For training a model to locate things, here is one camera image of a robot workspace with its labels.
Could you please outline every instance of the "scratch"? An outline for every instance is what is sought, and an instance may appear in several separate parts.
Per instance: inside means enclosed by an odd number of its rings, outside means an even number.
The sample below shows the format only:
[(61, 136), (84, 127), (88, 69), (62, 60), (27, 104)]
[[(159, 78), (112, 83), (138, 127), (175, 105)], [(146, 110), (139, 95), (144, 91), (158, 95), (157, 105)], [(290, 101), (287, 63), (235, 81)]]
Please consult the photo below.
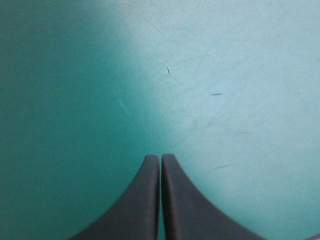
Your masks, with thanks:
[(226, 167), (230, 167), (232, 165), (235, 165), (235, 164), (228, 164), (228, 165), (218, 166), (218, 167), (215, 167), (213, 170), (223, 169), (223, 168), (226, 168)]
[(124, 105), (124, 103), (121, 101), (120, 96), (119, 96), (118, 102), (119, 102), (120, 106), (122, 107), (122, 109), (131, 117), (130, 112), (128, 111), (128, 109), (126, 108), (126, 106)]
[(262, 125), (262, 124), (264, 124), (266, 121), (268, 121), (269, 120), (269, 118), (268, 119), (266, 119), (266, 120), (264, 120), (264, 121), (262, 121), (262, 122), (260, 122), (260, 123), (258, 123), (257, 125), (255, 125), (254, 127), (253, 127), (253, 129), (254, 128), (256, 128), (256, 127), (258, 127), (258, 126), (260, 126), (260, 125)]
[(155, 30), (157, 30), (162, 36), (166, 37), (166, 35), (164, 35), (164, 33), (162, 31), (160, 31), (159, 28), (157, 28), (153, 23), (151, 23), (150, 21), (148, 21), (147, 19), (145, 19), (144, 17), (142, 17), (142, 19), (144, 19), (148, 24), (150, 24)]
[(251, 134), (249, 131), (236, 131), (237, 134)]

